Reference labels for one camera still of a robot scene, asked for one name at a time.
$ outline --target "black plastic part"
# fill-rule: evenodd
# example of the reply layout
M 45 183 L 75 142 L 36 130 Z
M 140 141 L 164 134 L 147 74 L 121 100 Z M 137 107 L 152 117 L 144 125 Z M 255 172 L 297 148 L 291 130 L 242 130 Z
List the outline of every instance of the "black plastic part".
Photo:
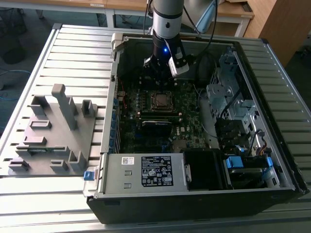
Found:
M 87 204 L 103 224 L 157 223 L 252 216 L 293 197 L 292 190 L 250 190 L 198 195 L 185 192 L 184 195 L 171 196 L 150 194 L 132 198 L 88 199 Z
M 224 156 L 218 149 L 183 149 L 185 164 L 191 170 L 189 190 L 228 189 Z
M 260 39 L 261 39 L 261 41 L 262 41 L 264 44 L 269 44 L 268 39 L 266 39 L 266 38 L 260 38 Z

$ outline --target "blue tab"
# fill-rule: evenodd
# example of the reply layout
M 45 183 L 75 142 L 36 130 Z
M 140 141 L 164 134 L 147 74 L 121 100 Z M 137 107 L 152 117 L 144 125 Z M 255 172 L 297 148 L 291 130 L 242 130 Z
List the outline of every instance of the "blue tab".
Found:
M 85 171 L 83 179 L 85 181 L 93 181 L 93 180 L 95 180 L 95 172 L 94 171 Z
M 268 162 L 269 167 L 273 166 L 273 161 L 272 161 L 271 157 L 267 158 L 267 162 Z
M 113 105 L 118 106 L 118 104 L 119 104 L 118 99 L 113 99 Z
M 230 163 L 230 158 L 227 158 L 226 160 L 225 160 L 225 163 L 227 164 L 227 168 L 231 168 L 232 166 L 231 166 L 231 163 Z
M 117 118 L 116 111 L 112 112 L 112 119 L 115 120 Z
M 242 158 L 240 156 L 230 156 L 226 159 L 227 168 L 241 168 L 244 167 Z
M 109 140 L 109 147 L 113 147 L 113 145 L 115 144 L 115 141 L 113 139 Z

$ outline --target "sticker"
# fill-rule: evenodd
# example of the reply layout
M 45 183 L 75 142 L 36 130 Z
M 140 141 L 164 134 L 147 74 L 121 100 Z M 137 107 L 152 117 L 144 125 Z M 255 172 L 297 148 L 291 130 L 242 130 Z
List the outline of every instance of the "sticker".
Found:
M 103 4 L 90 4 L 91 6 L 96 6 L 96 7 L 104 7 L 104 5 Z
M 134 165 L 134 157 L 122 157 L 122 165 Z
M 141 184 L 144 187 L 173 186 L 171 157 L 142 157 Z

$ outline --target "black cable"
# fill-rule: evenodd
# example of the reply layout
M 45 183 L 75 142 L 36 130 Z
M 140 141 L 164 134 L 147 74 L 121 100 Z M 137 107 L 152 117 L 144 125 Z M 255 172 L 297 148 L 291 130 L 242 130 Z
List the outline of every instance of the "black cable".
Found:
M 223 109 L 222 113 L 220 114 L 220 118 L 223 118 L 223 114 L 227 111 L 227 109 L 233 104 L 235 99 L 238 97 L 238 95 L 241 93 L 241 90 L 239 89 L 234 96 L 231 98 L 230 102 L 226 105 L 226 107 Z
M 205 47 L 205 49 L 202 50 L 202 52 L 199 53 L 199 55 L 197 56 L 197 59 L 199 59 L 201 56 L 203 56 L 204 53 L 208 50 L 208 48 L 212 42 L 212 39 L 214 37 L 215 28 L 216 28 L 216 21 L 217 21 L 218 0 L 214 0 L 214 1 L 215 1 L 216 12 L 215 12 L 215 21 L 214 21 L 213 31 L 212 31 L 212 34 L 210 36 L 210 39 L 209 39 L 207 46 Z
M 147 7 L 146 7 L 146 11 L 145 11 L 144 23 L 143 23 L 143 25 L 142 25 L 142 30 L 143 30 L 144 35 L 145 35 L 145 24 L 146 24 L 147 11 L 148 11 L 148 9 L 149 9 L 149 7 L 150 7 L 152 1 L 153 1 L 153 0 L 149 0 L 149 2 L 148 2 L 148 4 L 147 4 Z
M 205 55 L 207 56 L 207 58 L 211 58 L 212 61 L 214 62 L 214 66 L 215 66 L 215 69 L 217 69 L 217 61 L 216 61 L 216 58 L 213 56 L 213 54 L 211 54 L 210 52 L 206 52 Z M 195 76 L 194 76 L 194 79 L 196 82 L 198 82 L 200 80 L 200 64 L 201 64 L 201 61 L 203 59 L 204 56 L 202 56 L 201 58 L 199 58 L 197 61 L 196 61 L 196 67 L 195 67 Z
M 254 144 L 254 141 L 255 141 L 255 138 L 256 138 L 256 135 L 258 133 L 262 132 L 262 129 L 257 129 L 251 139 L 251 143 L 249 144 L 249 149 L 248 149 L 248 153 L 247 153 L 247 156 L 250 156 L 251 153 L 252 153 L 252 147 L 253 147 L 253 144 Z
M 198 31 L 198 29 L 197 29 L 196 26 L 194 25 L 194 23 L 193 23 L 193 21 L 192 21 L 190 15 L 188 14 L 188 11 L 186 10 L 185 6 L 184 6 L 184 11 L 185 11 L 185 13 L 186 13 L 186 15 L 187 15 L 187 17 L 188 17 L 188 19 L 189 19 L 191 25 L 193 26 L 194 30 L 195 30 L 196 33 L 199 35 L 199 37 L 201 37 L 200 32 Z

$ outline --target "cable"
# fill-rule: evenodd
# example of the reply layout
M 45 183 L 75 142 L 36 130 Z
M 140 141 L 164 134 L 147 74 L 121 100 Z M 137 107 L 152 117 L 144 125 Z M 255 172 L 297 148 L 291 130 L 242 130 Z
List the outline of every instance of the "cable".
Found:
M 264 149 L 267 148 L 267 142 L 266 142 L 266 140 L 264 140 L 263 136 L 261 137 L 261 140 L 264 142 L 264 145 L 262 146 L 262 148 L 260 149 L 260 151 L 257 153 L 257 155 L 262 155 Z
M 214 135 L 211 135 L 211 134 L 204 128 L 204 125 L 203 125 L 202 123 L 201 123 L 201 125 L 202 125 L 203 130 L 204 130 L 209 136 L 218 139 L 218 137 L 216 137 L 216 136 L 214 136 Z
M 253 135 L 253 137 L 252 137 L 252 139 L 251 139 L 251 143 L 249 144 L 249 151 L 248 151 L 248 153 L 247 153 L 247 156 L 250 156 L 250 155 L 251 155 L 251 153 L 252 153 L 252 147 L 253 147 L 253 144 L 254 144 L 256 135 L 257 135 L 258 133 L 260 133 L 260 132 L 262 132 L 262 129 L 257 129 L 257 130 L 255 131 L 255 133 L 254 133 L 254 135 Z
M 147 11 L 148 11 L 148 9 L 149 9 L 149 7 L 150 7 L 152 1 L 153 1 L 153 0 L 149 0 L 149 2 L 147 3 L 146 11 L 145 11 L 144 23 L 143 23 L 143 25 L 142 25 L 142 30 L 143 30 L 143 32 L 144 32 L 144 35 L 145 35 L 145 25 L 146 25 Z
M 19 98 L 16 98 L 16 99 L 7 99 L 7 98 L 3 98 L 3 97 L 0 97 L 0 100 L 8 100 L 8 101 L 14 101 L 14 100 L 18 100 Z
M 201 56 L 203 56 L 203 54 L 208 50 L 208 48 L 212 42 L 212 39 L 214 37 L 215 28 L 216 28 L 216 21 L 217 21 L 217 11 L 218 11 L 218 1 L 217 0 L 214 0 L 214 1 L 215 1 L 216 12 L 215 12 L 215 21 L 214 21 L 213 31 L 212 31 L 212 34 L 210 36 L 210 39 L 209 39 L 207 46 L 205 47 L 205 49 L 202 50 L 202 52 L 199 53 L 199 55 L 197 56 L 197 59 L 200 58 Z
M 3 74 L 6 74 L 6 73 L 10 73 L 10 72 L 21 72 L 21 73 L 27 73 L 27 74 L 31 75 L 31 73 L 29 71 L 21 70 L 21 69 L 14 69 L 14 70 L 7 70 L 7 71 L 1 73 L 0 76 Z
M 196 89 L 195 85 L 193 85 L 195 92 L 199 95 L 198 90 Z
M 188 14 L 188 11 L 186 10 L 185 6 L 184 6 L 184 11 L 185 11 L 185 13 L 186 13 L 186 15 L 187 15 L 187 17 L 188 17 L 188 19 L 189 19 L 191 25 L 193 26 L 194 30 L 196 31 L 196 33 L 198 34 L 198 36 L 201 38 L 201 34 L 200 34 L 200 32 L 198 31 L 198 29 L 196 28 L 196 26 L 194 25 L 194 23 L 193 23 L 193 21 L 192 21 L 190 15 Z
M 199 107 L 199 101 L 200 101 L 200 96 L 201 96 L 201 93 L 202 93 L 202 91 L 203 91 L 204 89 L 202 89 L 201 91 L 200 91 L 200 93 L 199 93 L 199 96 L 198 96 L 198 107 Z
M 138 24 L 138 21 L 140 20 L 140 18 L 141 18 L 141 16 L 138 17 L 138 19 L 134 25 Z
M 234 96 L 231 98 L 230 102 L 227 104 L 227 106 L 223 109 L 222 113 L 220 114 L 220 118 L 223 118 L 223 114 L 227 111 L 227 109 L 233 104 L 235 99 L 238 97 L 238 95 L 241 93 L 241 90 L 239 89 Z
M 203 56 L 201 56 L 200 58 L 197 59 L 196 61 L 196 67 L 195 67 L 195 76 L 194 76 L 194 79 L 198 82 L 200 80 L 200 75 L 199 75 L 199 71 L 200 71 L 200 64 L 201 64 L 201 61 L 204 57 L 204 55 L 207 56 L 207 58 L 211 58 L 214 62 L 214 65 L 215 65 L 215 70 L 214 72 L 217 72 L 217 62 L 216 62 L 216 58 L 213 56 L 213 54 L 211 54 L 210 52 L 206 51 L 205 54 L 203 54 Z

